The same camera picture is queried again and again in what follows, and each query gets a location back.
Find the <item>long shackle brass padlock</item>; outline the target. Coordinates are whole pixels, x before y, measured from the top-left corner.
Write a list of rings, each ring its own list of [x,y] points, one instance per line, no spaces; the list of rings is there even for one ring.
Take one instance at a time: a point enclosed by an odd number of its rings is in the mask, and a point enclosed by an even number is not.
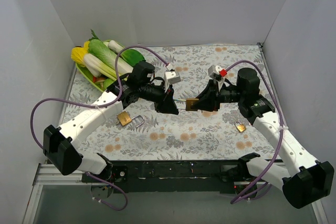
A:
[[[174,102],[177,102],[178,110],[185,111],[197,111],[198,109],[194,108],[194,104],[199,101],[197,98],[187,98],[187,99],[174,99]]]

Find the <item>large brass padlock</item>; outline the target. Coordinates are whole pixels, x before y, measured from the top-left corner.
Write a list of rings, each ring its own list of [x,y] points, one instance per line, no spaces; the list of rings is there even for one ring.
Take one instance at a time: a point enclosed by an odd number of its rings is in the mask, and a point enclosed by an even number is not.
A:
[[[234,125],[236,126],[236,129],[241,133],[244,132],[246,130],[246,126],[242,123],[240,123],[239,121],[236,121],[234,123]]]

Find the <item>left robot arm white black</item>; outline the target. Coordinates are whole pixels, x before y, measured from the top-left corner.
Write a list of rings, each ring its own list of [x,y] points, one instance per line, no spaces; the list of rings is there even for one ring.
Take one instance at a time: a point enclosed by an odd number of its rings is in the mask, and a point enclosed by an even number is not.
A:
[[[52,125],[44,130],[43,152],[62,175],[76,170],[93,173],[100,182],[111,178],[111,162],[99,153],[78,152],[81,143],[107,119],[118,115],[138,99],[154,103],[156,112],[178,114],[173,100],[173,84],[180,82],[180,75],[171,66],[162,78],[155,76],[155,67],[140,61],[126,80],[109,85],[92,107],[82,111],[59,127]]]

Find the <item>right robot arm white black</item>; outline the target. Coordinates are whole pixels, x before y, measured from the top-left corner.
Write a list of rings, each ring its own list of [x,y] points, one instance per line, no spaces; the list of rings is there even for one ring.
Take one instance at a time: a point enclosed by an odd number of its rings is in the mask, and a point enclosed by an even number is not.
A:
[[[285,165],[280,167],[252,153],[239,159],[238,176],[246,181],[255,177],[277,187],[297,209],[330,195],[333,166],[310,154],[284,126],[281,114],[259,93],[261,73],[241,68],[236,84],[231,84],[226,74],[225,69],[212,65],[210,80],[191,109],[212,112],[222,103],[237,103],[242,116],[266,138]]]

